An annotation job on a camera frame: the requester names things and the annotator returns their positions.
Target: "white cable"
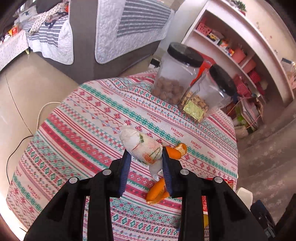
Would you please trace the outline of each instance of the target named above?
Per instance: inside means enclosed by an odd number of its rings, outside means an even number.
[[[39,125],[39,117],[40,117],[40,113],[43,110],[44,107],[46,107],[48,104],[60,104],[61,102],[57,102],[57,101],[53,101],[53,102],[48,102],[46,103],[44,106],[41,107],[39,114],[38,114],[38,118],[37,118],[37,126],[36,126],[36,131],[38,130],[38,125]]]

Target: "white wall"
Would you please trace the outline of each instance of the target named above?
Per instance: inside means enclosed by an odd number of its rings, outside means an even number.
[[[242,0],[246,5],[246,17],[259,26],[259,31],[276,50],[278,59],[296,61],[296,43],[276,11],[264,0]]]
[[[206,2],[207,0],[185,0],[181,4],[178,11],[175,13],[167,36],[160,42],[155,52],[157,57],[162,57],[171,42],[181,43],[187,30],[193,24]]]

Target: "gray striped fabric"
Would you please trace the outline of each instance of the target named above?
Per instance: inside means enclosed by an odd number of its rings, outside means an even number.
[[[51,28],[48,28],[49,26],[46,26],[43,23],[39,28],[39,32],[34,33],[32,36],[29,35],[29,30],[31,29],[31,26],[33,25],[35,20],[24,22],[23,29],[26,31],[27,39],[29,40],[38,39],[41,43],[48,43],[58,47],[59,33],[62,29],[64,22],[68,18],[69,18],[68,15],[61,17],[55,22],[55,24]]]
[[[171,9],[156,0],[126,0],[117,37],[161,29]]]

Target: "patterned tablecloth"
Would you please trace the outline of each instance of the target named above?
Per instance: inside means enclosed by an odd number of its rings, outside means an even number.
[[[26,32],[21,30],[0,45],[0,71],[16,56],[28,48]]]
[[[123,124],[163,145],[185,143],[184,168],[200,177],[218,175],[236,184],[232,121],[218,111],[202,124],[193,124],[176,106],[150,94],[155,75],[87,82],[42,123],[17,165],[7,196],[8,206],[26,227],[70,177],[92,177],[122,156],[118,133]],[[123,197],[110,199],[115,240],[177,240],[181,200],[167,198],[147,205],[146,193],[153,183],[148,168],[132,160]],[[86,205],[84,240],[87,216]]]

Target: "jar of nuts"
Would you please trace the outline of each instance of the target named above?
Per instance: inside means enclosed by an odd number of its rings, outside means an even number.
[[[189,87],[180,102],[179,110],[196,123],[231,102],[237,89],[232,78],[219,65],[206,69]]]
[[[193,48],[171,43],[161,59],[151,94],[169,104],[177,104],[196,78],[202,63],[203,57]]]

